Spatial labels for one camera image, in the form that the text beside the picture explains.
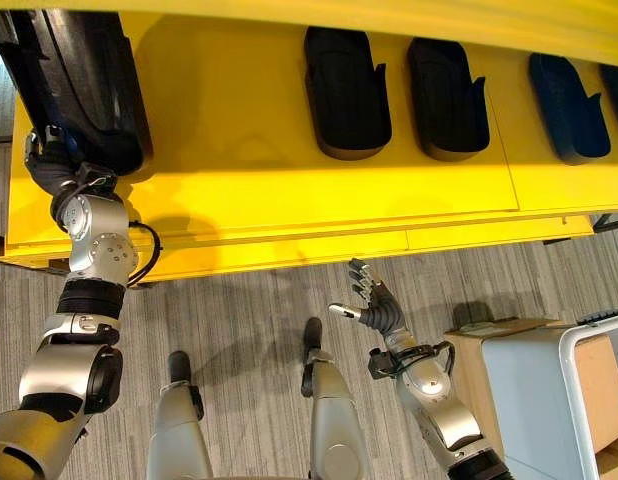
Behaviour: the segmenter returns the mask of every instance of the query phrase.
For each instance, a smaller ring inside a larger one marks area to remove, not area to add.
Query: robotic hand
[[[113,345],[138,263],[115,174],[84,162],[75,172],[57,127],[47,127],[45,140],[39,154],[30,135],[25,163],[71,237],[71,273],[20,380],[19,408],[0,414],[0,479],[8,480],[58,477],[91,416],[117,400],[122,354]]]
[[[405,323],[398,301],[370,265],[349,262],[353,290],[367,303],[356,308],[332,303],[329,309],[353,318],[382,334],[386,352],[369,352],[369,371],[374,379],[396,380],[398,396],[415,417],[420,431],[440,466],[452,480],[507,480],[509,470],[483,437],[471,412],[456,398],[451,387],[453,346],[418,345]],[[436,357],[449,349],[443,368]]]

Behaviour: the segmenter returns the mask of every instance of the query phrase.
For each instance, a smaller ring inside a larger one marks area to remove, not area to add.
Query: black rubber grip
[[[448,475],[451,480],[513,480],[507,466],[492,449],[457,463]]]
[[[122,353],[109,346],[103,347],[94,359],[87,383],[85,413],[102,413],[116,403],[120,394]]]
[[[65,283],[56,313],[90,313],[118,319],[124,301],[122,285],[102,280],[71,280]]]
[[[358,320],[363,325],[387,335],[405,326],[405,316],[398,301],[384,283],[373,287],[374,300],[363,310]]]

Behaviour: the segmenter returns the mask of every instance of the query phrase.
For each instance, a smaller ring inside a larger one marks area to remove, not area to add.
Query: gray carpet
[[[9,149],[0,147],[0,233],[5,229]],[[46,214],[46,206],[41,206]],[[574,321],[618,308],[618,231],[551,246],[539,243],[372,262],[423,342],[456,324],[494,317]],[[0,265],[0,411],[17,405],[18,381],[55,311],[63,279]],[[158,390],[169,352],[191,355],[217,475],[306,475],[311,401],[300,395],[300,335],[316,315],[357,400],[376,479],[442,479],[391,381],[372,381],[367,351],[379,337],[327,313],[357,300],[345,264],[165,282],[131,291],[118,345],[120,399],[89,425],[63,479],[144,477]],[[471,303],[471,308],[463,304]]]

